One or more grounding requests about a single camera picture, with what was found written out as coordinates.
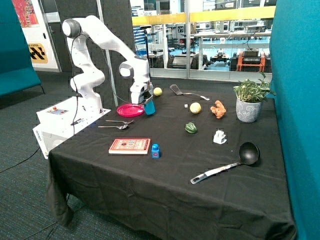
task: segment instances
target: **potted plant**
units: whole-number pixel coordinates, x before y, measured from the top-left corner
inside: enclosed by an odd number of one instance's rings
[[[263,79],[256,83],[249,79],[240,82],[239,86],[234,86],[236,94],[236,115],[238,119],[245,123],[254,122],[260,113],[263,100],[267,100],[268,94],[276,95],[270,89],[270,82],[265,82],[266,75],[260,72]]]

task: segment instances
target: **black spatula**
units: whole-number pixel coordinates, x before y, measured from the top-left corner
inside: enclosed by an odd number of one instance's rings
[[[190,94],[192,94],[192,95],[197,95],[197,96],[199,96],[200,98],[203,98],[203,99],[205,99],[205,100],[207,100],[207,101],[210,100],[209,98],[207,98],[207,97],[205,97],[205,96],[201,96],[201,95],[196,94],[196,93],[190,93],[190,92],[188,92],[188,93],[183,93],[176,84],[172,84],[172,85],[170,86],[170,89],[171,89],[175,94],[177,94],[177,95],[190,95]]]

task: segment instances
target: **yellow sign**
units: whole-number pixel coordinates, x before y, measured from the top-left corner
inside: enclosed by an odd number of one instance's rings
[[[273,18],[275,16],[276,6],[263,7],[245,7],[238,9],[226,9],[219,11],[202,11],[191,12],[190,22],[203,21],[228,21],[228,20],[245,20],[245,19],[263,19]],[[186,13],[151,15],[151,16],[134,16],[132,25],[157,25],[157,24],[177,24],[187,21]]]
[[[28,44],[31,62],[33,64],[47,64],[48,58],[46,55],[45,48],[40,43]]]

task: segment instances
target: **glass wall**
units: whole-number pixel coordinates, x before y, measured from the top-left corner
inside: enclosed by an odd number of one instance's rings
[[[136,53],[149,58],[152,76],[271,80],[276,0],[130,2]]]

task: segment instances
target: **book cover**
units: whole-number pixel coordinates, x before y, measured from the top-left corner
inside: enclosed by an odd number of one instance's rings
[[[150,138],[116,138],[109,148],[110,154],[147,154]]]

